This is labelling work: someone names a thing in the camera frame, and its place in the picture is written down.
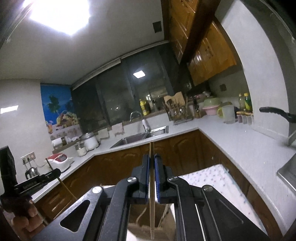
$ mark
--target white appliance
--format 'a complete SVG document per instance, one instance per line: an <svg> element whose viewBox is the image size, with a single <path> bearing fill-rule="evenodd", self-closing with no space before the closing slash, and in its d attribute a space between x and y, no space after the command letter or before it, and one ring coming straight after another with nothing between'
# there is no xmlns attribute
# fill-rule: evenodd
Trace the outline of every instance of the white appliance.
<svg viewBox="0 0 296 241"><path fill-rule="evenodd" d="M70 167L73 157L69 158L64 153L57 153L49 156L47 159L53 169L58 168L61 172L64 172Z"/></svg>
<svg viewBox="0 0 296 241"><path fill-rule="evenodd" d="M93 132L83 134L81 136L81 141L84 141L84 146L86 147L87 151L93 150L99 146L99 143Z"/></svg>

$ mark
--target black pan handle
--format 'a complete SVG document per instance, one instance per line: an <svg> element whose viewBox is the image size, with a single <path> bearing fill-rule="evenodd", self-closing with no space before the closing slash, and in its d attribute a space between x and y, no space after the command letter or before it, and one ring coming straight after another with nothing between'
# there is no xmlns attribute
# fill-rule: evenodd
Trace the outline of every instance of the black pan handle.
<svg viewBox="0 0 296 241"><path fill-rule="evenodd" d="M284 117L290 123L296 123L296 115L290 114L288 112L283 111L282 109L275 108L275 107L260 107L260 112L266 113L275 113Z"/></svg>

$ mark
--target metal screw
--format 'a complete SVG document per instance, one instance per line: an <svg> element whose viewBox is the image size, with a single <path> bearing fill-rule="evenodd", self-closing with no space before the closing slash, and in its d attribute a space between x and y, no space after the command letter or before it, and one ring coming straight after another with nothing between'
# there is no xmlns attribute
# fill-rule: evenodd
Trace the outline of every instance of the metal screw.
<svg viewBox="0 0 296 241"><path fill-rule="evenodd" d="M169 177L168 179L169 179L169 181L171 181L171 182L175 182L175 181L178 180L178 177Z"/></svg>
<svg viewBox="0 0 296 241"><path fill-rule="evenodd" d="M103 189L102 187L96 186L92 189L92 192L93 193L100 193L102 191L102 189Z"/></svg>
<svg viewBox="0 0 296 241"><path fill-rule="evenodd" d="M203 186L204 190L207 191L207 192L211 192L213 191L213 187L211 185L204 185Z"/></svg>
<svg viewBox="0 0 296 241"><path fill-rule="evenodd" d="M136 177L128 177L128 182L129 183L134 183L137 181L137 178Z"/></svg>

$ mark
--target sink basin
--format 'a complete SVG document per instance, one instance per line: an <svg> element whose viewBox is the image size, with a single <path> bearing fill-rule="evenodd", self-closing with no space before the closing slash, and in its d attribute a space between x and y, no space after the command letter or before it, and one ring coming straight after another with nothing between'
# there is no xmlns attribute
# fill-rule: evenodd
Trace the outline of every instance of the sink basin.
<svg viewBox="0 0 296 241"><path fill-rule="evenodd" d="M140 133L140 134L136 134L136 135L132 135L132 136L129 136L129 137L122 138L118 142L116 142L113 146L111 146L110 148L130 144L130 143L133 143L133 142L137 142L137 141L140 141L140 140L144 140L144 139L154 137L154 136L158 136L158 135L165 134L165 133L168 133L168 126L163 126L163 127L160 127L160 128L153 129L149 133L143 132L143 133Z"/></svg>

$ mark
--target faucet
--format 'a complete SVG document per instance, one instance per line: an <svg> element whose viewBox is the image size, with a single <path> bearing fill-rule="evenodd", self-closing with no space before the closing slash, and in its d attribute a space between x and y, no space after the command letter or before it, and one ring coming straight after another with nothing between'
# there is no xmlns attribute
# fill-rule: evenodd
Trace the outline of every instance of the faucet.
<svg viewBox="0 0 296 241"><path fill-rule="evenodd" d="M131 122L132 115L133 115L134 113L138 113L138 114L142 117L142 124L143 124L143 126L144 126L145 132L146 132L146 133L149 133L150 130L151 130L151 129L150 129L150 126L149 126L149 124L147 123L146 119L144 118L144 116L143 116L143 114L142 114L141 112L139 112L139 111L137 111L137 110L133 111L133 112L131 113L131 115L130 115L130 122Z"/></svg>

